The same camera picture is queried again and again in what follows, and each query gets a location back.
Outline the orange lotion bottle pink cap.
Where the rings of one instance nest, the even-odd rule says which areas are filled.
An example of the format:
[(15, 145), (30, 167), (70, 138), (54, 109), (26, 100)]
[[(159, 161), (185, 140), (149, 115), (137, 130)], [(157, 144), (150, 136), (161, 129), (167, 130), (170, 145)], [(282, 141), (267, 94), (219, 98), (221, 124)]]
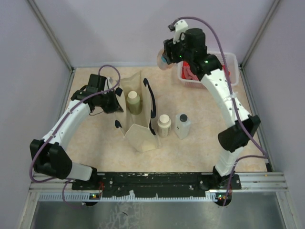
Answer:
[(167, 70), (167, 69), (170, 69), (172, 68), (172, 65), (171, 64), (168, 64), (165, 60), (165, 58), (163, 57), (163, 53), (164, 53), (164, 49), (161, 49), (159, 52), (158, 52), (158, 55), (157, 55), (157, 65), (158, 67), (161, 69), (161, 70)]

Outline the green bottle beige cap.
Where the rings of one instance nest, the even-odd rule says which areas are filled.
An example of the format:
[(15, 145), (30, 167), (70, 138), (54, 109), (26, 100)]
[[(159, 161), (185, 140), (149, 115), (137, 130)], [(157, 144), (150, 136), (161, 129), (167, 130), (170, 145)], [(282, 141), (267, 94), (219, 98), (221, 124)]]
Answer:
[(141, 98), (136, 91), (128, 93), (127, 103), (131, 114), (139, 115), (142, 112)]

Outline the beige canvas tote bag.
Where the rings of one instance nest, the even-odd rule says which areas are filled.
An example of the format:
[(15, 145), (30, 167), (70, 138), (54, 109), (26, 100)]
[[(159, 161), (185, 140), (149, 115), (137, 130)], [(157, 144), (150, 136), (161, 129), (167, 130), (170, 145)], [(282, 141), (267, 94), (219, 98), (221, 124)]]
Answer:
[[(128, 94), (135, 91), (140, 97), (140, 113), (132, 114), (128, 104)], [(115, 113), (115, 127), (123, 137), (139, 152), (146, 152), (161, 147), (160, 138), (152, 125), (156, 117), (156, 101), (153, 90), (142, 71), (128, 78), (122, 78), (115, 90), (122, 112)]]

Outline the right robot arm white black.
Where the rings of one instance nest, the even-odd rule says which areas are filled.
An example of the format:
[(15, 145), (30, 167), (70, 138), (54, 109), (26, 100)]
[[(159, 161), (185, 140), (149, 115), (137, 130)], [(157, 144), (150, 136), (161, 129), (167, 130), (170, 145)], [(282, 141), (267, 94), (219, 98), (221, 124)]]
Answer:
[(222, 147), (220, 158), (214, 167), (213, 184), (225, 188), (230, 183), (229, 174), (250, 138), (260, 125), (260, 118), (250, 113), (239, 103), (225, 76), (219, 58), (207, 51), (205, 33), (192, 28), (163, 42), (163, 60), (167, 64), (186, 62), (191, 72), (210, 92), (221, 110), (227, 129), (218, 134)]

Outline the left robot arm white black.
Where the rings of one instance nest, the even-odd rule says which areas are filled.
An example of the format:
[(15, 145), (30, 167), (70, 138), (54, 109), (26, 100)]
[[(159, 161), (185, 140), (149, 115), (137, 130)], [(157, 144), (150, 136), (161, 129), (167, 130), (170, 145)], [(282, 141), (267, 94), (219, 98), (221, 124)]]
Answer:
[(112, 79), (91, 74), (88, 83), (75, 91), (69, 105), (55, 126), (40, 140), (30, 143), (32, 163), (29, 175), (37, 182), (33, 173), (47, 175), (51, 179), (82, 180), (84, 186), (94, 189), (99, 177), (93, 167), (73, 162), (66, 153), (67, 146), (81, 123), (100, 107), (104, 113), (121, 112)]

